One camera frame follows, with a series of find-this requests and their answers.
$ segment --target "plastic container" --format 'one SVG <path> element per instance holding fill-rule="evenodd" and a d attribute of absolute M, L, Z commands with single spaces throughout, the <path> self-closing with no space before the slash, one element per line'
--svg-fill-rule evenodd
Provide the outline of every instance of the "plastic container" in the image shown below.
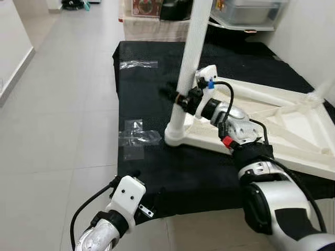
<path fill-rule="evenodd" d="M 273 26 L 277 14 L 287 0 L 213 0 L 211 14 L 214 19 L 229 25 Z"/>

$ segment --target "metal bracket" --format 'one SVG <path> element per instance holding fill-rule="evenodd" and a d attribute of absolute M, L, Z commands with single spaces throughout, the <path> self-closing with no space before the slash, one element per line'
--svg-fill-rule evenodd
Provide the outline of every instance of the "metal bracket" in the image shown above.
<path fill-rule="evenodd" d="M 152 211 L 150 211 L 149 209 L 147 209 L 145 206 L 143 206 L 142 204 L 140 204 L 138 206 L 138 208 L 141 210 L 142 213 L 144 213 L 147 217 L 152 218 L 154 213 Z"/>

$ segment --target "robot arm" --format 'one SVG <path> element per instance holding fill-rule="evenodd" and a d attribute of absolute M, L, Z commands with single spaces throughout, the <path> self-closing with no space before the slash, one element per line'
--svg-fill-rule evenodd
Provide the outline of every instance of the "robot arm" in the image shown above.
<path fill-rule="evenodd" d="M 146 192 L 141 181 L 130 176 L 117 176 L 111 184 L 113 185 L 110 187 L 113 187 L 114 191 L 105 212 L 101 211 L 95 215 L 90 227 L 76 243 L 71 232 L 72 247 L 75 251 L 112 250 L 119 239 L 135 227 L 134 215 L 138 209 L 148 217 L 153 216 L 153 212 L 140 205 Z"/>
<path fill-rule="evenodd" d="M 232 102 L 228 104 L 211 98 L 210 89 L 216 83 L 208 76 L 208 68 L 196 76 L 197 86 L 187 97 L 175 93 L 175 103 L 185 112 L 210 120 L 219 129 L 223 144 L 231 149 L 239 170 L 243 209 L 249 227 L 266 234 L 277 250 L 335 250 L 335 235 L 326 233 L 316 204 L 314 208 L 319 214 L 322 231 L 312 226 L 308 199 L 315 202 L 294 174 L 274 160 L 266 131 L 264 142 L 259 142 L 256 125 L 259 122 L 232 106 Z"/>

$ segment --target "black cloth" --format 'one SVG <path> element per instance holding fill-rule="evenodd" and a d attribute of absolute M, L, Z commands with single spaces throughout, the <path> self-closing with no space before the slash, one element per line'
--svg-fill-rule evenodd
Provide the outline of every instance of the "black cloth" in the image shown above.
<path fill-rule="evenodd" d="M 184 43 L 121 42 L 116 49 L 114 68 L 119 97 L 119 130 L 126 120 L 142 119 L 144 130 L 156 130 L 164 137 L 172 104 L 159 96 L 159 88 L 167 82 L 177 83 Z M 199 68 L 215 64 L 218 75 L 297 92 L 313 88 L 288 64 L 278 61 L 274 53 L 261 43 L 245 43 L 242 47 L 223 48 L 205 44 Z M 158 68 L 134 67 L 119 70 L 120 62 L 130 60 L 158 61 Z M 327 104 L 335 118 L 334 108 Z M 119 147 L 118 174 L 135 170 L 147 187 L 143 204 L 156 209 L 155 218 L 175 214 L 241 207 L 237 169 L 231 156 L 192 146 L 145 146 L 144 159 L 124 161 Z M 315 199 L 334 197 L 332 180 L 297 173 Z"/>

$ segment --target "clear tape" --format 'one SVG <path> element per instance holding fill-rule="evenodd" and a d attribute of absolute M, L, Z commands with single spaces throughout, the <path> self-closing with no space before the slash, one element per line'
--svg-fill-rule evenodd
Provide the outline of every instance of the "clear tape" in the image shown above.
<path fill-rule="evenodd" d="M 125 130 L 119 132 L 119 146 L 124 148 L 124 160 L 144 159 L 144 146 L 158 145 L 162 137 L 158 131 L 143 131 L 141 119 L 126 120 Z"/>
<path fill-rule="evenodd" d="M 129 69 L 133 67 L 144 67 L 144 68 L 158 68 L 158 61 L 123 61 L 120 63 L 120 70 Z"/>
<path fill-rule="evenodd" d="M 119 132 L 119 146 L 158 145 L 161 139 L 158 131 Z"/>

